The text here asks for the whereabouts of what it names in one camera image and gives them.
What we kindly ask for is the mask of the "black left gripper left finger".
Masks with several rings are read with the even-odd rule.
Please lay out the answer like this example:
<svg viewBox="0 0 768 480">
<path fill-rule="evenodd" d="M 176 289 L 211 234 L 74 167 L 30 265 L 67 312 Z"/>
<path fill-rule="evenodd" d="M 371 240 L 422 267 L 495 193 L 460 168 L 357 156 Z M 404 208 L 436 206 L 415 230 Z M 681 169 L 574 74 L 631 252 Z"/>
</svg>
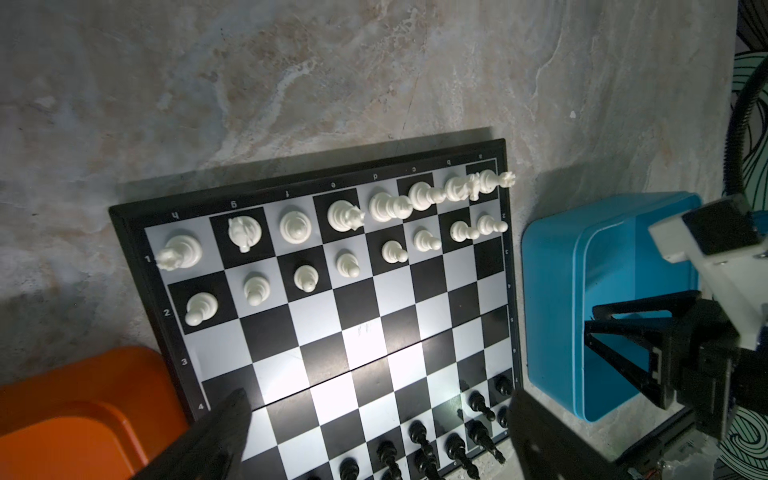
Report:
<svg viewBox="0 0 768 480">
<path fill-rule="evenodd" d="M 250 421 L 250 401 L 246 391 L 239 388 L 134 477 L 239 479 Z"/>
</svg>

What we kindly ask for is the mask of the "blue plastic tray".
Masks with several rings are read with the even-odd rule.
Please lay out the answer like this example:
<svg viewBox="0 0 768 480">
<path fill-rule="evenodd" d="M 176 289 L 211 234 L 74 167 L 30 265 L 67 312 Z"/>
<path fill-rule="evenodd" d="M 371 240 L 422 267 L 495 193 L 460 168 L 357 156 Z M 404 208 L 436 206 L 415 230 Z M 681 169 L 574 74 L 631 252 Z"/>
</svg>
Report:
<svg viewBox="0 0 768 480">
<path fill-rule="evenodd" d="M 701 206 L 689 192 L 617 195 L 531 223 L 522 237 L 528 377 L 595 422 L 638 391 L 584 344 L 596 305 L 699 287 L 689 262 L 663 259 L 651 225 Z"/>
</svg>

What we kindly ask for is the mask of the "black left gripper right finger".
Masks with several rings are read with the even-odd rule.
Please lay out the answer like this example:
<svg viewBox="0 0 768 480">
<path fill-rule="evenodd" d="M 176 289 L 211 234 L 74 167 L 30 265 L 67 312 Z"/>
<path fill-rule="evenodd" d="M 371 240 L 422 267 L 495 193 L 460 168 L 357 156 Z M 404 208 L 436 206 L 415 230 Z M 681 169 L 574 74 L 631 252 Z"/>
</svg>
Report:
<svg viewBox="0 0 768 480">
<path fill-rule="evenodd" d="M 628 479 L 627 472 L 563 424 L 527 391 L 512 392 L 509 437 L 526 479 Z"/>
</svg>

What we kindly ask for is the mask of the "orange plastic tray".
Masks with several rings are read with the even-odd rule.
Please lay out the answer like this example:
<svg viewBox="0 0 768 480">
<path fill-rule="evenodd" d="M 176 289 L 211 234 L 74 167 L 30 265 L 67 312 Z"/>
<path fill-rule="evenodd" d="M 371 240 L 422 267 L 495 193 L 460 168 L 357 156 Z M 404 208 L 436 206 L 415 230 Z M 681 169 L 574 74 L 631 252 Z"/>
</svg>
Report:
<svg viewBox="0 0 768 480">
<path fill-rule="evenodd" d="M 4 479 L 130 479 L 189 428 L 162 356 L 119 347 L 1 388 Z"/>
</svg>

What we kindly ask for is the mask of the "black chess pawn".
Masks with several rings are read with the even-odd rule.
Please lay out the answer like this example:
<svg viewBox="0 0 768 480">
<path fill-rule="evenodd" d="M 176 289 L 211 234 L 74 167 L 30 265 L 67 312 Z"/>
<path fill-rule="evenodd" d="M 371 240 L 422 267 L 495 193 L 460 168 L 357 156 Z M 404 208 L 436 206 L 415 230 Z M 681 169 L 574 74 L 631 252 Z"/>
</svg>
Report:
<svg viewBox="0 0 768 480">
<path fill-rule="evenodd" d="M 433 449 L 427 438 L 427 429 L 421 421 L 414 420 L 409 425 L 408 435 L 410 440 L 420 447 L 420 450 L 425 456 L 434 456 Z"/>
<path fill-rule="evenodd" d="M 509 397 L 514 390 L 514 385 L 507 376 L 500 374 L 494 379 L 494 388 L 500 395 Z"/>
<path fill-rule="evenodd" d="M 379 461 L 387 468 L 389 479 L 401 480 L 402 472 L 397 464 L 397 448 L 389 440 L 382 441 L 377 448 Z"/>
<path fill-rule="evenodd" d="M 339 466 L 339 475 L 341 480 L 357 480 L 360 474 L 360 468 L 357 461 L 348 457 L 345 458 Z"/>
<path fill-rule="evenodd" d="M 485 397 L 479 391 L 472 391 L 468 397 L 467 403 L 472 411 L 482 414 L 490 422 L 496 420 L 496 414 L 486 404 Z"/>
</svg>

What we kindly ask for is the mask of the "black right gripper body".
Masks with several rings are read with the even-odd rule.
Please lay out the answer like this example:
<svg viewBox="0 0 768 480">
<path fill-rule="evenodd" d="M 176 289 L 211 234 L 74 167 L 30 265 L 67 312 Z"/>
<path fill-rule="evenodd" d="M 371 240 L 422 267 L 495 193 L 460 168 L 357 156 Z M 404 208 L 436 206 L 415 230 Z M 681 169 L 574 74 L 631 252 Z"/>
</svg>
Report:
<svg viewBox="0 0 768 480">
<path fill-rule="evenodd" d="M 691 408 L 697 429 L 725 438 L 738 407 L 767 413 L 767 329 L 757 346 L 741 338 L 720 304 L 702 298 L 662 298 L 671 319 L 662 333 L 662 384 Z"/>
</svg>

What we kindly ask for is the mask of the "white chess knight piece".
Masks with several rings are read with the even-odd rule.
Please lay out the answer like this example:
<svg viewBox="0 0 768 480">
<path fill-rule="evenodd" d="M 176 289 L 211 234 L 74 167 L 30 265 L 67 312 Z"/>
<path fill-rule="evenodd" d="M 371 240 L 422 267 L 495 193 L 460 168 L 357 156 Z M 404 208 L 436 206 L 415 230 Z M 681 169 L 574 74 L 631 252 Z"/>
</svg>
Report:
<svg viewBox="0 0 768 480">
<path fill-rule="evenodd" d="M 444 191 L 446 199 L 451 202 L 477 201 L 480 195 L 480 176 L 478 174 L 453 176 L 446 181 Z"/>
<path fill-rule="evenodd" d="M 241 253 L 248 253 L 262 238 L 260 223 L 250 216 L 237 216 L 228 220 L 228 236 Z"/>
</svg>

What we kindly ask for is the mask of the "white chess pawn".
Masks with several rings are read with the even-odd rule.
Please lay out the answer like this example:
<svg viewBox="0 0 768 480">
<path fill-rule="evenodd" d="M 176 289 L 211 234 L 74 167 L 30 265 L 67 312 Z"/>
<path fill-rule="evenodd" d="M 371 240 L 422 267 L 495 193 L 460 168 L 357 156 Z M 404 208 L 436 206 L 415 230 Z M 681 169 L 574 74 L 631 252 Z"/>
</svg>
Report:
<svg viewBox="0 0 768 480">
<path fill-rule="evenodd" d="M 319 273 L 312 265 L 305 264 L 296 269 L 293 279 L 299 290 L 312 293 L 319 283 Z"/>
<path fill-rule="evenodd" d="M 336 268 L 339 274 L 345 278 L 357 278 L 361 274 L 357 257 L 350 252 L 339 255 L 336 260 Z"/>
<path fill-rule="evenodd" d="M 409 259 L 407 250 L 396 240 L 387 241 L 382 246 L 381 255 L 389 264 L 405 263 Z"/>
<path fill-rule="evenodd" d="M 441 240 L 425 228 L 414 234 L 413 245 L 420 252 L 439 251 L 442 248 Z"/>
<path fill-rule="evenodd" d="M 197 293 L 187 302 L 185 323 L 188 326 L 196 327 L 214 317 L 218 308 L 219 302 L 213 294 L 207 292 Z"/>
<path fill-rule="evenodd" d="M 462 220 L 454 222 L 450 227 L 449 233 L 451 239 L 456 243 L 466 240 L 477 240 L 480 237 L 480 232 L 477 228 L 468 225 Z"/>
<path fill-rule="evenodd" d="M 249 305 L 259 306 L 271 295 L 270 282 L 261 275 L 253 275 L 244 284 L 244 295 Z"/>
<path fill-rule="evenodd" d="M 509 225 L 503 220 L 497 220 L 492 215 L 482 215 L 476 222 L 476 228 L 481 235 L 491 235 L 494 233 L 504 233 Z"/>
</svg>

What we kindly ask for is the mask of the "white chess bishop piece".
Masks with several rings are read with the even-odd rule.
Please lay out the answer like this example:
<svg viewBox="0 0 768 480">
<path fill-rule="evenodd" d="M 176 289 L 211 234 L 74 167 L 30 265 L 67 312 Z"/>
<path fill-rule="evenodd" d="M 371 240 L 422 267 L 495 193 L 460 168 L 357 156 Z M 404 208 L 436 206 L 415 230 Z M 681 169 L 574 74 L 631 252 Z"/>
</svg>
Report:
<svg viewBox="0 0 768 480">
<path fill-rule="evenodd" d="M 305 243 L 311 237 L 312 223 L 303 212 L 291 210 L 281 218 L 279 231 L 286 242 L 299 245 Z"/>
<path fill-rule="evenodd" d="M 432 187 L 427 182 L 419 181 L 410 187 L 408 198 L 414 210 L 426 211 L 432 205 L 443 203 L 447 196 L 444 189 Z"/>
</svg>

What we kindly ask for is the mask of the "black white chess board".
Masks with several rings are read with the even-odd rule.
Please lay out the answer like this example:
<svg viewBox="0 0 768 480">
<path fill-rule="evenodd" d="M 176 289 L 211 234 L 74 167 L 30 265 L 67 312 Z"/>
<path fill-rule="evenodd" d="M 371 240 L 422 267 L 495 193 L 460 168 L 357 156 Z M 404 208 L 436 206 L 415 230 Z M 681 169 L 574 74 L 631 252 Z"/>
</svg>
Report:
<svg viewBox="0 0 768 480">
<path fill-rule="evenodd" d="M 457 433 L 474 458 L 486 453 L 468 435 L 482 422 L 498 448 L 507 435 L 509 397 L 494 388 L 503 374 L 522 385 L 515 324 L 510 226 L 504 233 L 454 242 L 451 225 L 476 228 L 485 214 L 509 225 L 509 188 L 477 201 L 447 199 L 404 220 L 375 221 L 371 198 L 407 196 L 419 181 L 444 189 L 453 176 L 510 172 L 503 140 L 365 162 L 282 178 L 114 206 L 109 214 L 182 406 L 196 421 L 242 388 L 251 421 L 240 468 L 243 479 L 340 479 L 348 457 L 358 479 L 389 479 L 377 448 L 397 448 L 402 479 L 436 479 L 454 470 L 444 444 Z M 332 203 L 346 200 L 364 213 L 356 231 L 328 223 Z M 303 244 L 279 231 L 285 213 L 298 210 L 312 223 Z M 262 238 L 241 253 L 228 236 L 228 220 L 250 216 Z M 414 234 L 427 229 L 442 242 L 420 252 Z M 203 249 L 188 269 L 163 271 L 155 255 L 174 236 L 190 235 Z M 389 240 L 408 252 L 405 263 L 381 255 Z M 345 278 L 340 254 L 357 257 L 361 274 Z M 294 273 L 312 265 L 319 283 L 299 290 Z M 271 295 L 248 304 L 244 284 L 265 277 Z M 214 317 L 185 323 L 195 294 L 213 294 Z M 479 391 L 496 414 L 490 422 L 468 406 Z M 434 452 L 425 456 L 408 435 L 421 421 Z"/>
</svg>

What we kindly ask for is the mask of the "white chess king piece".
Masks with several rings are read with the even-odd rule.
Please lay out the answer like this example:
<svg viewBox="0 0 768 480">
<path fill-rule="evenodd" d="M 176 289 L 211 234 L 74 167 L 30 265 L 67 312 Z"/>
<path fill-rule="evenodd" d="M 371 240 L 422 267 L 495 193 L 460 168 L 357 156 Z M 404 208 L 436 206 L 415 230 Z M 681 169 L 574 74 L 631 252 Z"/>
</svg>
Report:
<svg viewBox="0 0 768 480">
<path fill-rule="evenodd" d="M 349 201 L 337 200 L 330 205 L 327 219 L 337 232 L 356 231 L 364 225 L 365 213 Z"/>
</svg>

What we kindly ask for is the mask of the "white chess rook piece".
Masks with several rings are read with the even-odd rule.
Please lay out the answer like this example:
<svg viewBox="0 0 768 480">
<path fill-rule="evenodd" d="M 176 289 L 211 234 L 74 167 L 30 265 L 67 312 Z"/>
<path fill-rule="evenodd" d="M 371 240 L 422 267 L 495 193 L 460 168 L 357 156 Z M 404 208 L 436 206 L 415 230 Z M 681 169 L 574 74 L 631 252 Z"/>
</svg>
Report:
<svg viewBox="0 0 768 480">
<path fill-rule="evenodd" d="M 156 266 L 163 271 L 188 269 L 195 266 L 203 257 L 200 242 L 190 235 L 172 237 L 155 255 Z"/>
<path fill-rule="evenodd" d="M 512 172 L 495 173 L 492 170 L 483 170 L 479 173 L 479 191 L 490 194 L 497 188 L 510 188 L 516 183 L 516 175 Z"/>
</svg>

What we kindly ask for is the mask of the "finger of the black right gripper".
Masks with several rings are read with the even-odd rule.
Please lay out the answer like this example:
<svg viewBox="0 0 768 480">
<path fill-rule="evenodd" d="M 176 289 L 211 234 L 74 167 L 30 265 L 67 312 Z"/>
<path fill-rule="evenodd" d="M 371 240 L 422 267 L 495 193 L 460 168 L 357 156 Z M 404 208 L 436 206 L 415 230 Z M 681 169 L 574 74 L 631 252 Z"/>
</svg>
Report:
<svg viewBox="0 0 768 480">
<path fill-rule="evenodd" d="M 651 403 L 661 409 L 668 409 L 674 401 L 674 391 L 665 386 L 653 374 L 635 365 L 592 333 L 585 334 L 585 345 L 605 360 L 625 380 L 642 393 Z"/>
<path fill-rule="evenodd" d="M 592 309 L 594 320 L 608 320 L 621 315 L 641 315 L 652 312 L 668 312 L 671 318 L 681 318 L 702 298 L 698 290 L 688 290 L 672 294 L 647 297 L 642 299 L 596 305 Z"/>
</svg>

